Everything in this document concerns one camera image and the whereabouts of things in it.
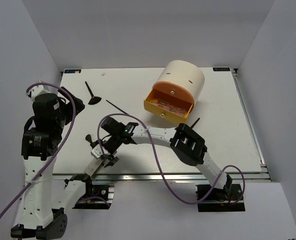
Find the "silver rectangular makeup case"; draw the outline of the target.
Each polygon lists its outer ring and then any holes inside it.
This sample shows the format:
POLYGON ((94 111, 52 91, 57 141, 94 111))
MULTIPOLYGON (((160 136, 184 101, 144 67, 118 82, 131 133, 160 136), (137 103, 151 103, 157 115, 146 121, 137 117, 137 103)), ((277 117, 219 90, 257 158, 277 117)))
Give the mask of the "silver rectangular makeup case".
POLYGON ((89 176, 93 176, 98 169, 102 166, 102 164, 104 164, 104 160, 103 159, 96 159, 94 158, 89 165, 85 168, 84 173, 89 175, 89 176))

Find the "yellow drawer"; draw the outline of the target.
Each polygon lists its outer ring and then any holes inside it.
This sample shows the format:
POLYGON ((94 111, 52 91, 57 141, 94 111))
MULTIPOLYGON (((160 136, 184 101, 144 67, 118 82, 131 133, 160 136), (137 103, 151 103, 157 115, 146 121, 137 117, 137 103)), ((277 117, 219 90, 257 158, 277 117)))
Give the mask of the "yellow drawer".
POLYGON ((144 109, 174 124, 186 123, 194 103, 176 98, 171 94, 152 89, 144 100, 144 109))

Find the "peach top drawer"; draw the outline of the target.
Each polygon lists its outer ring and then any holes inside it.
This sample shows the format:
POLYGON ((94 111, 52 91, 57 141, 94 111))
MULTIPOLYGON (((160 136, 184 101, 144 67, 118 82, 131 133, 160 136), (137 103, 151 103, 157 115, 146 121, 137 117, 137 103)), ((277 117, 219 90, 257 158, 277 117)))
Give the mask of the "peach top drawer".
POLYGON ((169 81, 157 81, 152 88, 191 104, 195 102, 192 94, 187 89, 169 81))

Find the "cream round drawer organizer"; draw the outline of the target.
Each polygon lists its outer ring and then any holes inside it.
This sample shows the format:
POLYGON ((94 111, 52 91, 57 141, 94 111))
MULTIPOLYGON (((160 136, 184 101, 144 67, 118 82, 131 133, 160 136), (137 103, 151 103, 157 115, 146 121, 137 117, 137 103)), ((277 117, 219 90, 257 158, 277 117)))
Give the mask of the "cream round drawer organizer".
POLYGON ((205 84, 203 71, 192 63, 183 60, 173 60, 165 67, 158 81, 167 81, 187 89, 196 104, 205 84))

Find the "brown eyeshadow palette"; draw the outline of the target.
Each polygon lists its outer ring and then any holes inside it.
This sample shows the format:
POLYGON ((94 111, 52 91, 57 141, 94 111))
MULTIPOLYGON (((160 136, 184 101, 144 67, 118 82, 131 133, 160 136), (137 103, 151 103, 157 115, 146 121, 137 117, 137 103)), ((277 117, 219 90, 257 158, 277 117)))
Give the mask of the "brown eyeshadow palette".
POLYGON ((160 106, 161 108, 162 107, 168 107, 169 106, 169 103, 163 102, 163 101, 160 101, 160 100, 158 100, 158 101, 151 101, 150 103, 153 104, 153 105, 156 105, 156 106, 160 106))

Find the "colourful glitter eyeshadow palette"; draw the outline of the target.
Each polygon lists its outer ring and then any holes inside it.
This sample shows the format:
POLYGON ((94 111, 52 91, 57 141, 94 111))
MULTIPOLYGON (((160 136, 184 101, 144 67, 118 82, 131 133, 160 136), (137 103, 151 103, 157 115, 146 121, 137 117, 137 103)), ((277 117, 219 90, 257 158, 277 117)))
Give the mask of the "colourful glitter eyeshadow palette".
POLYGON ((179 116, 184 116, 186 113, 185 109, 179 107, 172 107, 170 111, 179 116))

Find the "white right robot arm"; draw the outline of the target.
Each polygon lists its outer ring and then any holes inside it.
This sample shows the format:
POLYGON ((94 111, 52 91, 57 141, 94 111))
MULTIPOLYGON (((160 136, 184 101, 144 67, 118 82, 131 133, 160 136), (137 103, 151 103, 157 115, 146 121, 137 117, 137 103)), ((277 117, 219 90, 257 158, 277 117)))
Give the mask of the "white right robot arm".
POLYGON ((96 140, 91 155, 96 160, 108 161, 113 166, 118 158, 117 149, 125 144, 154 144, 174 151, 179 160, 197 168, 214 188, 214 195, 223 200, 232 193, 232 178, 224 173, 211 158, 204 138, 185 123, 173 128, 147 128, 136 122, 123 124, 112 117, 102 121, 100 127, 108 132, 107 141, 96 140))

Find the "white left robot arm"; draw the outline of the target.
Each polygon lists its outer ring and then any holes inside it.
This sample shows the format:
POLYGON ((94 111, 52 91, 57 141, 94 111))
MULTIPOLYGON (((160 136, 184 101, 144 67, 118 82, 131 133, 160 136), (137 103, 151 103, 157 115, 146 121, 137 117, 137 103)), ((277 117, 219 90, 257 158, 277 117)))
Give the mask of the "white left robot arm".
POLYGON ((48 86, 37 84, 27 90, 34 114, 27 120, 22 138, 25 186, 19 195, 23 197, 23 214, 11 229, 11 237, 19 240, 52 240, 61 238, 65 231, 63 227, 55 229, 67 216, 63 207, 51 206, 52 175, 56 157, 68 139, 62 136, 63 129, 74 125, 85 105, 65 87, 52 93, 48 86))

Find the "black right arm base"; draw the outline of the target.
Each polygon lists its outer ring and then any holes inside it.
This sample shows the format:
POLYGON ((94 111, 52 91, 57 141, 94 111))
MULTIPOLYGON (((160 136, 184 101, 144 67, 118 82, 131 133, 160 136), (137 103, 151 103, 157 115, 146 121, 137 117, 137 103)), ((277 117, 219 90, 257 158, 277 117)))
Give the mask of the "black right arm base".
POLYGON ((197 208, 199 213, 245 212, 241 185, 233 184, 228 195, 214 188, 197 208))

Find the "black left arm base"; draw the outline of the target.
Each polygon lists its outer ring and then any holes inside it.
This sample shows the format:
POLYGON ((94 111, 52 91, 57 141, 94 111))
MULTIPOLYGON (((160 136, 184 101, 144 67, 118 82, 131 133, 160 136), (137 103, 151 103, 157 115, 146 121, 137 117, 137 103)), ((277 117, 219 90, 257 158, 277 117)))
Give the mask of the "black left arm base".
POLYGON ((64 182, 64 191, 69 192, 69 199, 72 196, 71 209, 108 210, 112 205, 109 185, 93 184, 91 177, 86 174, 75 174, 64 182))

